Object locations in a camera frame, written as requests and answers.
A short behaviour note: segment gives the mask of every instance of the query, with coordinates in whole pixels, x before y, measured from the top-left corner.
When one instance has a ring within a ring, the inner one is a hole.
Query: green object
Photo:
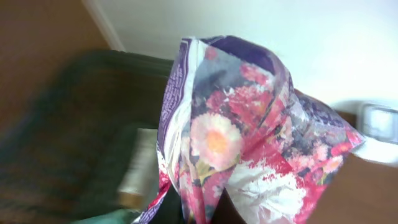
[[[131,215],[132,212],[130,210],[120,209],[105,215],[75,221],[71,224],[124,224],[131,221]]]

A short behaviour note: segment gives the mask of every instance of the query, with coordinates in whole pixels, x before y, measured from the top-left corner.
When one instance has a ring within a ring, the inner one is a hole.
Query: crumpled cloth
[[[364,138],[295,91],[271,51],[226,36],[182,40],[157,140],[160,191],[136,223],[152,219],[170,187],[187,223],[209,223],[223,189],[247,223],[305,223]]]

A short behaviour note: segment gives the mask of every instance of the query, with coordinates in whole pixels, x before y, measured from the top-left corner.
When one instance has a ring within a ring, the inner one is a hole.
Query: brown floor
[[[350,155],[307,223],[398,223],[398,168]]]

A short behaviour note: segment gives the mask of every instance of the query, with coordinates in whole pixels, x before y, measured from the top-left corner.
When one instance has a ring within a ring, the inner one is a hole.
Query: wall
[[[80,0],[3,0],[0,34],[0,139],[68,59],[109,48]]]
[[[295,87],[335,108],[398,98],[396,0],[93,0],[124,49],[174,58],[181,36],[233,34],[273,50]]]

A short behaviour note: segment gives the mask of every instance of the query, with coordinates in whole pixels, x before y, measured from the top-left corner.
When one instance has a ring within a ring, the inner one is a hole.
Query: floral bag
[[[170,187],[187,223],[209,223],[224,189],[247,223],[305,223],[345,156],[364,140],[299,92],[269,50],[237,37],[183,39],[164,94],[157,198]]]

